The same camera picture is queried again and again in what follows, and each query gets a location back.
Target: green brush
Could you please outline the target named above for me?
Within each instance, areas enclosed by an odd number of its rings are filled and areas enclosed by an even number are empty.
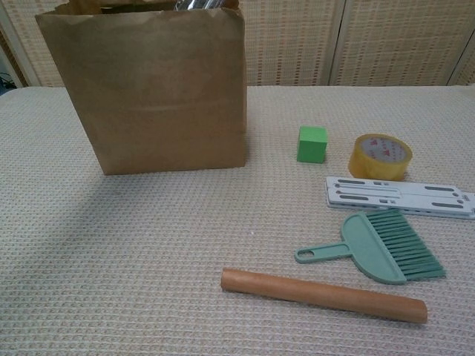
[[[341,239],[342,243],[299,249],[295,260],[311,263],[352,257],[368,277],[387,284],[445,276],[439,261],[399,210],[350,215],[341,226]]]

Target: object inside bag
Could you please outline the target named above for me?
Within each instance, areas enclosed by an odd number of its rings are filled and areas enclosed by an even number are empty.
[[[181,10],[209,10],[218,7],[237,8],[238,1],[234,0],[178,0],[174,9]]]

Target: wooden dowel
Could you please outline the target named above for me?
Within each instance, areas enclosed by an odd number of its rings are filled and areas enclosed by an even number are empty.
[[[422,300],[237,269],[223,269],[221,288],[411,323],[428,320]]]

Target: white plastic part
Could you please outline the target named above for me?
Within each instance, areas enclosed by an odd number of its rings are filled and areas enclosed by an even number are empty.
[[[453,185],[327,177],[331,208],[383,210],[475,220],[475,194]]]

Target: brush bristle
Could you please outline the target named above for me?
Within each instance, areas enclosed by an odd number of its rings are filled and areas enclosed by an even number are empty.
[[[442,265],[399,210],[366,215],[407,280],[445,276]]]

